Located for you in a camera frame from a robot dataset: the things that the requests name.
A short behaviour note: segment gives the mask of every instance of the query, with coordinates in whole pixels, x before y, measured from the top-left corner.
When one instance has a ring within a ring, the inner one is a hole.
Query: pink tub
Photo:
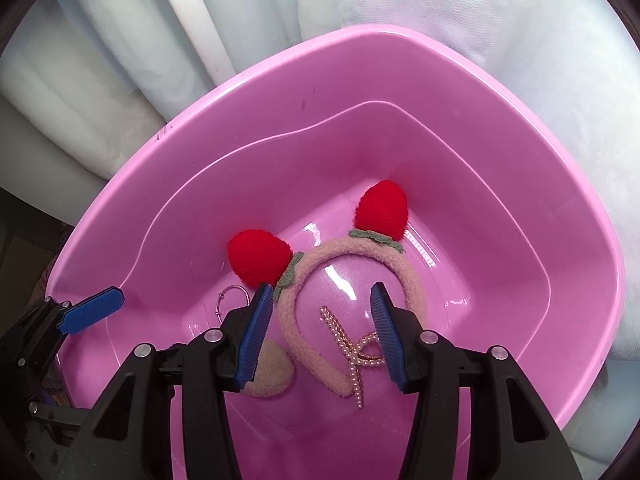
[[[347,28],[252,67],[150,139],[69,239],[48,294],[77,301],[120,286],[125,306],[69,338],[59,358],[78,406],[91,406],[139,342],[166,348],[209,326],[217,294],[238,283],[226,242],[245,228],[297,250],[343,236],[364,190],[390,178],[407,193],[402,243],[426,291],[429,328],[454,344],[506,346],[560,426],[603,363],[622,312],[620,248],[590,184],[558,140],[500,83],[410,30]],[[316,270],[298,322],[346,370],[319,315],[373,330],[369,289],[395,276],[344,256]],[[223,313],[241,306],[230,295]],[[281,340],[275,318],[268,338]],[[271,399],[228,394],[245,480],[395,479],[415,396],[384,368],[363,370],[364,409],[296,366]],[[468,442],[462,397],[457,478]],[[180,392],[174,473],[184,478]]]

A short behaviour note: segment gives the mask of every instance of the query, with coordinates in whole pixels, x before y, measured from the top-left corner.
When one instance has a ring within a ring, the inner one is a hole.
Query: blue rubber fingertip
[[[371,317],[378,333],[382,355],[385,357],[386,369],[391,380],[398,385],[401,391],[404,391],[409,383],[409,377],[404,368],[404,345],[378,284],[371,287],[370,303]]]
[[[273,287],[267,285],[262,290],[262,295],[238,347],[238,368],[234,379],[238,390],[242,390],[248,381],[254,379],[258,355],[260,355],[272,311]]]
[[[92,324],[120,310],[124,304],[122,291],[111,286],[64,311],[58,329],[63,334],[78,334]]]

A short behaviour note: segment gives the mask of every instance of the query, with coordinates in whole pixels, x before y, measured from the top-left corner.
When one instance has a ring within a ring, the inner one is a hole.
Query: red pom-pom
[[[248,229],[231,238],[228,254],[234,272],[254,288],[262,282],[276,286],[293,257],[286,242],[262,229]]]
[[[398,184],[382,180],[370,187],[360,199],[353,225],[363,231],[375,231],[398,241],[402,238],[409,209],[406,195]]]

